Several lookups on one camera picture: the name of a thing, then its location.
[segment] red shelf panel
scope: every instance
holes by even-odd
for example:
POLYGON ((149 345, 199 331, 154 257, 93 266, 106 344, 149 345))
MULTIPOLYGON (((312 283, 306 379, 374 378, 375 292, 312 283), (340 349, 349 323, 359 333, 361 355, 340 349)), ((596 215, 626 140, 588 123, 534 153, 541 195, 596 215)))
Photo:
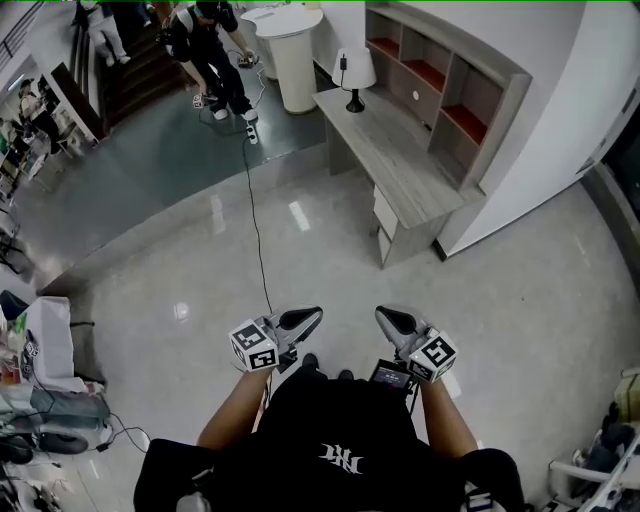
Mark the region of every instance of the red shelf panel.
POLYGON ((374 46, 378 50, 383 51, 394 59, 397 59, 398 55, 400 55, 400 45, 392 41, 391 39, 387 39, 386 37, 369 39, 369 44, 374 46))
POLYGON ((428 82, 436 91, 442 92, 445 77, 436 68, 430 66, 423 60, 409 60, 403 62, 403 64, 420 78, 428 82))
POLYGON ((444 107, 442 111, 466 133, 478 146, 482 144, 487 127, 474 116, 464 105, 444 107))

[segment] black pants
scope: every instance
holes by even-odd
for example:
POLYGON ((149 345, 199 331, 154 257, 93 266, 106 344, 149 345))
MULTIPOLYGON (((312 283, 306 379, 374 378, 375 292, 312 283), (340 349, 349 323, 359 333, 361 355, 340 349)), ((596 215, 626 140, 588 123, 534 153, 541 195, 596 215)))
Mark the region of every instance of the black pants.
POLYGON ((225 108, 228 103, 232 112, 240 115, 251 108, 251 103, 244 93, 240 73, 231 65, 220 41, 209 44, 206 51, 197 51, 191 61, 207 82, 211 93, 219 100, 214 106, 215 110, 225 108), (209 64, 218 70, 219 79, 209 64))
POLYGON ((58 131, 58 125, 53 120, 48 112, 42 112, 31 122, 38 129, 46 133, 51 139, 51 153, 57 153, 60 149, 58 141, 60 140, 60 132, 58 131))

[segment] lamp base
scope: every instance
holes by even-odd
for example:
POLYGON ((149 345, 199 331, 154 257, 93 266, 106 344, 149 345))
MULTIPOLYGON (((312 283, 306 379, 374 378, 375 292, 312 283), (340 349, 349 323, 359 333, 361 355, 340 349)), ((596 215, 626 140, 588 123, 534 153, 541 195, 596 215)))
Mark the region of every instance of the lamp base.
POLYGON ((362 103, 362 100, 358 96, 358 89, 351 90, 351 101, 347 105, 347 110, 354 114, 364 110, 364 103, 362 103))

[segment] gray floor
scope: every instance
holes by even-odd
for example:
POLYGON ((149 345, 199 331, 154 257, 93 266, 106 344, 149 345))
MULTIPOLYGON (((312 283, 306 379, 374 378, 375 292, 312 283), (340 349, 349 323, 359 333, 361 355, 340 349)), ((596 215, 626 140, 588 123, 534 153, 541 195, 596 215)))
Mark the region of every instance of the gray floor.
MULTIPOLYGON (((241 70, 248 98, 261 86, 256 70, 241 70)), ((261 144, 252 149, 251 167, 322 142, 322 114, 288 115, 277 83, 266 89, 257 110, 261 144)), ((329 84, 318 77, 318 88, 329 84)), ((191 92, 179 92, 147 107, 115 127, 85 158, 67 161, 59 175, 43 171, 53 192, 25 183, 15 195, 20 238, 37 270, 38 287, 64 269, 168 206, 244 170, 240 144, 246 123, 230 116, 216 123, 210 112, 191 106, 191 92)))
MULTIPOLYGON (((543 495, 549 461, 591 438, 620 370, 638 363, 640 304, 580 185, 447 263, 427 252, 385 271, 367 236, 370 185, 355 171, 308 173, 256 199, 272 303, 325 310, 301 355, 316 353, 330 376, 368 377, 392 355, 374 308, 422 309, 461 350, 458 407, 485 446, 515 458, 530 499, 543 495)), ((249 203, 221 215, 224 229, 215 215, 193 223, 73 298, 97 322, 110 406, 152 437, 195 441, 238 379, 228 331, 267 311, 249 203)), ((77 458, 97 510, 132 510, 141 462, 124 436, 77 458)))

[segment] white sneaker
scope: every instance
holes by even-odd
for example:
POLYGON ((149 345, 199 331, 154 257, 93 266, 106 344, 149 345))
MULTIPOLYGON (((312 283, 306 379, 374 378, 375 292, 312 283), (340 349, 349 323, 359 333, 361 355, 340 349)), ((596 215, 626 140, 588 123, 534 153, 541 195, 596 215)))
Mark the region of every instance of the white sneaker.
POLYGON ((227 111, 226 108, 221 108, 217 112, 213 113, 213 117, 215 118, 216 121, 222 121, 227 117, 229 117, 229 112, 227 111))
POLYGON ((258 119, 258 112, 256 112, 254 109, 249 109, 244 114, 241 114, 241 117, 245 121, 254 121, 258 119))

